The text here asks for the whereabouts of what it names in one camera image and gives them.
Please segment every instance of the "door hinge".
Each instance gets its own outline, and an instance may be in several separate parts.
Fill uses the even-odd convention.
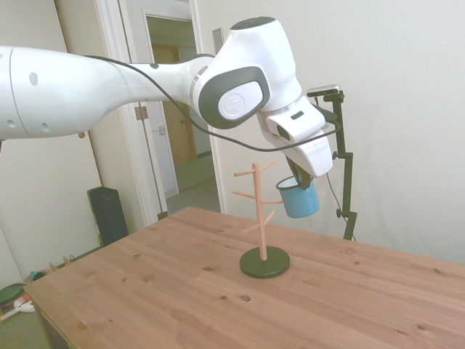
[[[158,220],[162,220],[163,218],[168,217],[168,212],[167,211],[161,212],[161,213],[157,214],[157,216],[158,216]]]
[[[134,109],[136,111],[136,119],[137,120],[148,119],[147,107],[136,107]]]

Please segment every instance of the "black cable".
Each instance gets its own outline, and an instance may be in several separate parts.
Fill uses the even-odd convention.
[[[204,129],[202,126],[200,125],[197,125],[195,121],[192,120],[192,118],[190,117],[190,115],[184,110],[183,107],[181,107],[181,105],[179,105],[179,103],[177,101],[175,101],[173,99],[172,96],[170,96],[168,94],[167,91],[165,91],[163,89],[163,87],[161,87],[155,80],[153,80],[149,75],[147,75],[146,73],[144,73],[143,71],[141,71],[140,69],[137,69],[135,68],[134,66],[130,65],[130,64],[126,64],[124,62],[120,62],[119,60],[113,60],[111,58],[107,58],[107,57],[100,57],[100,56],[84,56],[84,57],[88,57],[88,58],[94,58],[95,60],[104,60],[105,62],[110,62],[110,63],[114,63],[114,64],[118,64],[118,65],[122,65],[123,67],[127,67],[129,69],[132,69],[133,71],[136,71],[138,72],[139,74],[145,76],[152,84],[154,84],[155,86],[157,86],[157,88],[171,101],[173,102],[173,104],[176,106],[176,108],[179,109],[179,111],[182,113],[182,115],[184,115],[187,120],[189,120],[192,125],[194,125],[197,129],[201,130],[202,132],[208,134],[208,135],[211,135],[211,136],[214,136],[214,137],[218,137],[218,138],[221,138],[222,140],[227,140],[229,142],[232,142],[232,143],[235,143],[235,144],[239,144],[239,145],[242,145],[243,147],[245,148],[248,148],[248,149],[251,149],[253,151],[261,151],[261,152],[264,152],[264,153],[271,153],[273,151],[284,151],[285,149],[289,149],[289,148],[294,148],[294,147],[298,147],[299,145],[302,145],[302,144],[305,144],[305,143],[309,143],[309,142],[312,142],[314,140],[317,140],[319,138],[323,138],[323,137],[326,137],[326,136],[329,136],[329,135],[332,135],[333,133],[336,133],[338,132],[340,129],[341,129],[341,125],[339,125],[338,122],[336,121],[332,121],[331,123],[335,126],[334,130],[333,131],[330,131],[330,132],[326,132],[322,135],[319,135],[319,136],[316,136],[316,137],[312,137],[310,139],[307,139],[307,140],[301,140],[300,142],[297,142],[295,144],[291,144],[291,145],[285,145],[283,147],[279,147],[279,148],[257,148],[257,147],[254,147],[252,145],[249,145],[247,143],[243,143],[241,142],[240,140],[235,140],[233,138],[229,138],[229,137],[226,137],[226,136],[223,136],[223,135],[218,135],[217,133],[214,133],[214,132],[210,132],[209,130],[207,129]]]

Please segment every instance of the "blue mug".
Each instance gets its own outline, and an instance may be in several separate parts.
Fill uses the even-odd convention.
[[[320,201],[313,181],[310,187],[304,190],[295,177],[289,177],[281,180],[276,188],[283,199],[286,214],[291,218],[307,217],[320,209]]]

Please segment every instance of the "white robotic arm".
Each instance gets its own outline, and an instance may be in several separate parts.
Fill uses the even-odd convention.
[[[288,39],[272,18],[234,25],[215,58],[132,66],[213,127],[230,129],[256,114],[275,147],[322,134],[325,119],[302,97]],[[71,135],[91,129],[120,105],[161,100],[168,98],[158,87],[123,65],[0,47],[0,140]],[[326,137],[283,152],[313,177],[332,167]]]

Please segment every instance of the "white object on floor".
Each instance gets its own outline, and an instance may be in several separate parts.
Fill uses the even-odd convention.
[[[34,311],[36,311],[36,309],[32,305],[32,300],[30,300],[29,302],[26,302],[26,303],[24,303],[24,302],[25,302],[24,298],[22,298],[22,297],[15,300],[15,302],[13,303],[13,306],[15,307],[15,309],[13,309],[13,310],[9,311],[8,313],[0,316],[0,321],[3,321],[4,319],[9,318],[10,316],[13,316],[14,314],[16,314],[18,312],[33,313]]]

